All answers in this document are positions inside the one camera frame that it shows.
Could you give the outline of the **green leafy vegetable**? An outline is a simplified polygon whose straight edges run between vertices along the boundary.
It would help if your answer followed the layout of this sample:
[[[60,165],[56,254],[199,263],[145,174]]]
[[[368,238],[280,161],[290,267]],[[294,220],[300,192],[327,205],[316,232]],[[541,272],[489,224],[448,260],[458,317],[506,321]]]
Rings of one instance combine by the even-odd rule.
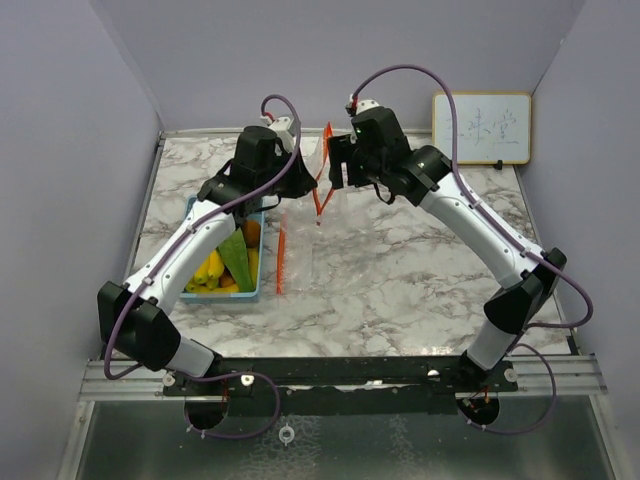
[[[242,231],[235,230],[217,247],[217,250],[239,290],[242,293],[253,291],[255,285],[250,272],[249,256]]]

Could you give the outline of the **blue perforated plastic basket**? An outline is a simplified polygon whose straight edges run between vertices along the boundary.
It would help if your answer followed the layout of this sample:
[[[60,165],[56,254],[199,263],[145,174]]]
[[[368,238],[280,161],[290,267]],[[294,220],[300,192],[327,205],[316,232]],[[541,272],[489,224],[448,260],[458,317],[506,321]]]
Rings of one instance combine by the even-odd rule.
[[[195,195],[190,195],[186,200],[186,205],[184,209],[184,217],[188,216],[188,213],[192,209],[193,204],[196,202],[197,198]],[[249,219],[252,221],[256,221],[261,229],[265,227],[265,215],[264,212],[253,213],[249,216]],[[264,233],[261,230],[260,233],[260,242],[258,247],[256,247],[258,257],[257,263],[255,265],[255,273],[256,277],[256,286],[253,291],[249,292],[218,292],[218,293],[208,293],[208,292],[189,292],[187,290],[183,290],[179,295],[179,299],[187,304],[213,304],[213,303],[251,303],[257,302],[260,297],[260,289],[261,289],[261,274],[262,274],[262,256],[264,251]]]

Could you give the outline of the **yellow banana bunch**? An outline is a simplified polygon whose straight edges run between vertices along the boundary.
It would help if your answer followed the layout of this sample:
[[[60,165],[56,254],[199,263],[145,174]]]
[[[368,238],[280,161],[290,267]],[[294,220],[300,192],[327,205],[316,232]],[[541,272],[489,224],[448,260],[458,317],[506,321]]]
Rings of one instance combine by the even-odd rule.
[[[214,250],[196,270],[185,286],[187,293],[212,293],[219,287],[225,265],[218,250]]]

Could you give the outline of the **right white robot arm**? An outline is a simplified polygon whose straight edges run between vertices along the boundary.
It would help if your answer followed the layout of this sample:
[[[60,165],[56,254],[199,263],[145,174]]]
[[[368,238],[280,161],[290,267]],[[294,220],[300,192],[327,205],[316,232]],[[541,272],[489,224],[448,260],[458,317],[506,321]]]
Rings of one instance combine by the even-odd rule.
[[[411,148],[391,109],[364,100],[357,102],[351,114],[351,133],[327,142],[333,189],[386,187],[392,199],[407,199],[446,225],[482,260],[499,285],[484,305],[486,319],[459,367],[461,383],[481,391],[494,381],[494,367],[557,283],[555,272],[530,259],[530,254],[540,255],[558,270],[564,268],[566,257],[557,248],[544,251],[520,237],[494,211],[483,217],[486,205],[467,199],[450,159],[431,145]]]

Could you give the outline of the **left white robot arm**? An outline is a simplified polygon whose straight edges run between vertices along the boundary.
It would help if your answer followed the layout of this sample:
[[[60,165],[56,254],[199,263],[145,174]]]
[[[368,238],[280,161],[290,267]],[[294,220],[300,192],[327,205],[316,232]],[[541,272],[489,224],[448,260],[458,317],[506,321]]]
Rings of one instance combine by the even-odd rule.
[[[244,128],[233,157],[203,183],[169,240],[123,283],[108,281],[100,288],[98,316],[106,363],[120,352],[139,367],[185,374],[199,394],[218,388],[219,354],[182,335],[169,315],[197,268],[261,207],[263,197],[296,199],[316,187],[300,143],[299,123],[290,117]]]

